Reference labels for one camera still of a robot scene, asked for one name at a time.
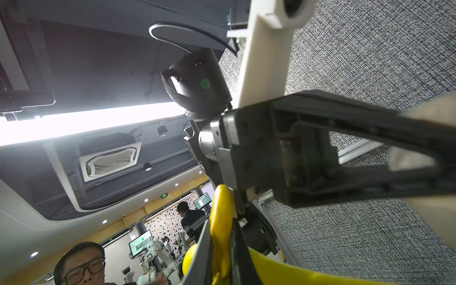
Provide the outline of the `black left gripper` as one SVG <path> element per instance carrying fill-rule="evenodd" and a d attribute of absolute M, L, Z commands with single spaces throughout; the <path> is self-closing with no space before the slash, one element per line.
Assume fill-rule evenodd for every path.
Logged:
<path fill-rule="evenodd" d="M 199 132 L 199 161 L 216 185 L 237 191 L 285 189 L 277 132 L 276 101 L 266 101 L 215 116 Z"/>

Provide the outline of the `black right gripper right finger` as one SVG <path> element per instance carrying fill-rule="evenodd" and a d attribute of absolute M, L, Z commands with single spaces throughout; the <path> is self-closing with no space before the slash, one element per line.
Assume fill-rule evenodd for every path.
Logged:
<path fill-rule="evenodd" d="M 237 218 L 230 234 L 230 284 L 262 285 Z"/>

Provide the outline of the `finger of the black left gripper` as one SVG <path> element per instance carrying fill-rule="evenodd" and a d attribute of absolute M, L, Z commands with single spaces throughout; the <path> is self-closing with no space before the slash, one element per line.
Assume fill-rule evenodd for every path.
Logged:
<path fill-rule="evenodd" d="M 456 126 L 412 119 L 392 110 L 309 92 L 276 100 L 285 189 L 279 202 L 307 207 L 456 191 Z M 434 166 L 391 171 L 397 147 Z"/>

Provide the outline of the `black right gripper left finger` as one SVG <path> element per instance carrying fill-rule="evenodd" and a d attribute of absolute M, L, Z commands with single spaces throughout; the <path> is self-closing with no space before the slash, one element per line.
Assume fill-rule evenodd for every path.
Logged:
<path fill-rule="evenodd" d="M 192 262 L 182 285 L 211 285 L 213 282 L 214 245 L 210 233 L 210 220 L 206 220 Z"/>

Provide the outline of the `yellow banana bunch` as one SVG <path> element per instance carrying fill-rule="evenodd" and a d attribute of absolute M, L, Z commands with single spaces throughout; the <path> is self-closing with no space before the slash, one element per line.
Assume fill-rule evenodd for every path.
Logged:
<path fill-rule="evenodd" d="M 209 218 L 214 245 L 212 285 L 230 285 L 230 234 L 233 219 L 237 219 L 233 191 L 226 185 L 219 185 L 214 194 Z M 182 266 L 184 276 L 190 267 L 197 244 L 192 246 L 184 257 Z M 263 285 L 369 285 L 371 283 L 369 280 L 323 274 L 276 262 L 254 249 L 249 247 L 248 249 Z"/>

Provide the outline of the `cream plastic bag banana print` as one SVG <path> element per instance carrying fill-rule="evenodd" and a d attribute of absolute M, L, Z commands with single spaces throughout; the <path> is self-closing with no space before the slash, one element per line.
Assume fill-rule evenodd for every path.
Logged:
<path fill-rule="evenodd" d="M 402 114 L 412 119 L 456 125 L 456 94 L 451 93 L 424 103 Z M 435 160 L 424 154 L 392 147 L 388 168 L 404 171 L 434 166 Z M 452 249 L 456 248 L 456 196 L 407 198 L 406 202 Z"/>

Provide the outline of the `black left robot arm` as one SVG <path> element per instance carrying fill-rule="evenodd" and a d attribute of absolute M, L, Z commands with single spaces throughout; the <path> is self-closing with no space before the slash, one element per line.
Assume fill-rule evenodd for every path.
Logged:
<path fill-rule="evenodd" d="M 233 109 L 211 49 L 184 56 L 161 74 L 187 111 L 186 143 L 216 185 L 240 201 L 247 191 L 272 191 L 290 207 L 379 198 L 451 195 L 456 191 L 456 131 L 320 90 L 302 91 Z M 422 153 L 434 166 L 390 171 L 343 167 L 330 132 Z"/>

